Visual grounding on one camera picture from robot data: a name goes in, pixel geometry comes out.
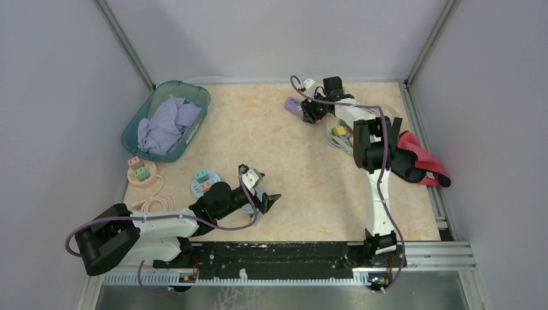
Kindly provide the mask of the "purple power strip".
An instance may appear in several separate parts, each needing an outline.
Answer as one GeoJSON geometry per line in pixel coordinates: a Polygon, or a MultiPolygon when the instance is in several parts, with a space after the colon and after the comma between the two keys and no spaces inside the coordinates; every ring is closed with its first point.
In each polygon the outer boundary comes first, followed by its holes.
{"type": "Polygon", "coordinates": [[[304,113],[300,105],[300,101],[290,97],[284,102],[284,108],[299,119],[303,119],[304,113]]]}

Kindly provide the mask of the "yellow plug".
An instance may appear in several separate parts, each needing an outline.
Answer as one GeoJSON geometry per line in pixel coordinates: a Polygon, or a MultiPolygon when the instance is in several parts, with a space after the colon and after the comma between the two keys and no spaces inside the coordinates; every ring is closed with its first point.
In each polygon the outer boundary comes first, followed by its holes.
{"type": "Polygon", "coordinates": [[[339,125],[332,129],[332,134],[337,137],[347,136],[348,131],[345,126],[339,125]]]}

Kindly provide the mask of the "blue round socket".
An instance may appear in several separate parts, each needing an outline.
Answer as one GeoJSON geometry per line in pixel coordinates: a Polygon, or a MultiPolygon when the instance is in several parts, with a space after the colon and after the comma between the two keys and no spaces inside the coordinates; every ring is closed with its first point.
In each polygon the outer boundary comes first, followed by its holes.
{"type": "Polygon", "coordinates": [[[211,170],[199,170],[193,176],[191,181],[191,192],[196,198],[200,198],[207,192],[213,184],[222,181],[221,177],[211,170]]]}

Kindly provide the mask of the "black power strip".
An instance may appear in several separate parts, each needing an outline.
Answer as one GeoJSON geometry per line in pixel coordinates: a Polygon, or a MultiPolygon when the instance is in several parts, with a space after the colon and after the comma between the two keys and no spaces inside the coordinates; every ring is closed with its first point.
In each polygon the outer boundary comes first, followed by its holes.
{"type": "Polygon", "coordinates": [[[392,124],[389,131],[389,146],[391,149],[395,149],[397,147],[397,141],[399,139],[399,133],[401,130],[403,119],[399,117],[395,117],[392,120],[392,124]]]}

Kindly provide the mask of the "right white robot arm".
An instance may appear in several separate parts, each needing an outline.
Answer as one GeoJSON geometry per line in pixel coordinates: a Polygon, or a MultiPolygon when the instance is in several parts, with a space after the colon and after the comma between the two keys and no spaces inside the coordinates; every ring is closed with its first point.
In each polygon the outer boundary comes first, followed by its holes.
{"type": "Polygon", "coordinates": [[[300,81],[292,76],[290,81],[304,98],[300,105],[308,122],[315,123],[331,114],[352,128],[353,160],[370,186],[364,259],[372,266],[380,266],[397,249],[399,229],[390,214],[388,186],[401,119],[390,120],[379,105],[358,103],[345,93],[338,76],[324,79],[322,94],[316,93],[312,79],[300,81]]]}

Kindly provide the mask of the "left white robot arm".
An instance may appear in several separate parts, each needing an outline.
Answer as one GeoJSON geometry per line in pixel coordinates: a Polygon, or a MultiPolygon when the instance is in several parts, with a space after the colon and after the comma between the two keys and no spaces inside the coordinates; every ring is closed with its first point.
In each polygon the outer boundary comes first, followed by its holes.
{"type": "Polygon", "coordinates": [[[251,227],[270,211],[281,194],[268,194],[261,187],[264,176],[240,165],[238,187],[216,182],[194,204],[175,211],[132,211],[127,204],[117,203],[72,231],[65,249],[82,259],[89,276],[141,262],[152,262],[155,268],[186,267],[194,258],[191,238],[213,230],[226,231],[218,221],[247,205],[253,215],[241,229],[251,227]]]}

